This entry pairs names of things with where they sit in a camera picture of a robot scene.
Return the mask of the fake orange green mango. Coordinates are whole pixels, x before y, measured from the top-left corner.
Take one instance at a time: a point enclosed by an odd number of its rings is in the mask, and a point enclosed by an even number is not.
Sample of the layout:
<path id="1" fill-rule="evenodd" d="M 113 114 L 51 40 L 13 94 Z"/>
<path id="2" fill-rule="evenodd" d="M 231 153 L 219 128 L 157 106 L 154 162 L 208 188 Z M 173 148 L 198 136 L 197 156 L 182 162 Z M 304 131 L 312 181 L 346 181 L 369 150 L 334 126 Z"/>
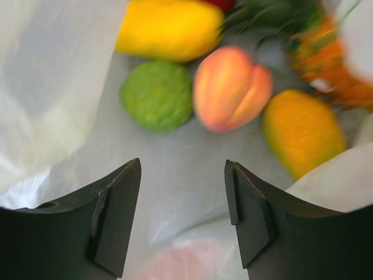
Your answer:
<path id="1" fill-rule="evenodd" d="M 271 98 L 262 123 L 267 144 L 294 180 L 347 149 L 331 107 L 300 90 L 284 90 Z"/>

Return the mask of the translucent plastic bag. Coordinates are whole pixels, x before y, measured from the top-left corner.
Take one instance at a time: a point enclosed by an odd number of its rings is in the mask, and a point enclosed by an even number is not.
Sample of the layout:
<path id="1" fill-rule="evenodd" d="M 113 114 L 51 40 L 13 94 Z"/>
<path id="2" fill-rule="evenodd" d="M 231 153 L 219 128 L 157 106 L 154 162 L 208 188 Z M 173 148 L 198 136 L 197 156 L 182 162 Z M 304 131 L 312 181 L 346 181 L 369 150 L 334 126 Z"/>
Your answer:
<path id="1" fill-rule="evenodd" d="M 347 67 L 372 82 L 372 2 L 321 1 L 338 22 Z M 291 67 L 283 41 L 259 28 L 220 32 L 209 53 L 189 62 L 117 52 L 129 1 L 1 2 L 1 209 L 35 209 L 109 175 L 132 159 L 142 168 L 126 258 L 135 279 L 237 279 L 242 265 L 231 223 L 225 164 L 241 164 L 303 201 L 348 213 L 372 206 L 372 111 L 346 109 Z M 271 98 L 296 89 L 335 113 L 347 149 L 294 180 L 266 142 L 263 111 L 249 123 L 213 132 L 197 118 L 199 64 L 224 46 L 246 50 L 272 74 Z M 151 132 L 124 110 L 119 90 L 138 65 L 170 61 L 192 78 L 190 119 Z"/>

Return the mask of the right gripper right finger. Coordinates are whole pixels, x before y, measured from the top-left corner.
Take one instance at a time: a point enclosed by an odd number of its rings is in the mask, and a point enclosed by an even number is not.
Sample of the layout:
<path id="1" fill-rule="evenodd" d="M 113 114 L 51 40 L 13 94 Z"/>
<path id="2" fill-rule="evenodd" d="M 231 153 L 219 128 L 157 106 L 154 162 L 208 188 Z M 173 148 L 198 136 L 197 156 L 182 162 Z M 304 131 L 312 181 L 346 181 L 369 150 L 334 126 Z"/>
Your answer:
<path id="1" fill-rule="evenodd" d="M 230 160 L 224 174 L 250 279 L 372 278 L 372 206 L 348 213 L 319 207 Z"/>

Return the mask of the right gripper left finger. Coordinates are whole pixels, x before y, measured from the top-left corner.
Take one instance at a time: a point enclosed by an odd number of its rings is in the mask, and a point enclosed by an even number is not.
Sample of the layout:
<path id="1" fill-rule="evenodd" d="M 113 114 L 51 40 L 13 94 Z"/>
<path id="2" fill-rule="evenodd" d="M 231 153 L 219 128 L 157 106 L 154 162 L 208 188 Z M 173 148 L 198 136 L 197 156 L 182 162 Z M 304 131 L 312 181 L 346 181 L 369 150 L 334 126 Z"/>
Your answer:
<path id="1" fill-rule="evenodd" d="M 1 278 L 121 278 L 141 172 L 132 159 L 35 209 L 1 209 Z"/>

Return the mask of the fake green custard apple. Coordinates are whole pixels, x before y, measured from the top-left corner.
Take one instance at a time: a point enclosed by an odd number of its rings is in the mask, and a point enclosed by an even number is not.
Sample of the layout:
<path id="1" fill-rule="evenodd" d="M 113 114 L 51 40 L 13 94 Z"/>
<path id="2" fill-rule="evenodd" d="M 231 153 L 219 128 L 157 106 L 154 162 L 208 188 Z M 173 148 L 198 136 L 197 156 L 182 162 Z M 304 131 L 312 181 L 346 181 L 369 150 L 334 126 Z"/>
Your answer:
<path id="1" fill-rule="evenodd" d="M 193 113 L 192 78 L 181 64 L 147 61 L 126 77 L 119 99 L 124 110 L 145 130 L 172 131 Z"/>

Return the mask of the fake peach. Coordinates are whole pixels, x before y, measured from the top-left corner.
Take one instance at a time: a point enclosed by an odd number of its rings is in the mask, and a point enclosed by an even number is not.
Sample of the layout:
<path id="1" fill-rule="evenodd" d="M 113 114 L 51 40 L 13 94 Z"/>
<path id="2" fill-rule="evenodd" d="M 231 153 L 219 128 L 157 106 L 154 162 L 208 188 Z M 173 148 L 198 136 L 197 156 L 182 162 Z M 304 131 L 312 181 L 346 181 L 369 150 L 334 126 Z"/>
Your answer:
<path id="1" fill-rule="evenodd" d="M 208 55 L 193 83 L 194 112 L 213 132 L 227 132 L 256 118 L 273 93 L 269 70 L 241 47 L 228 45 Z"/>

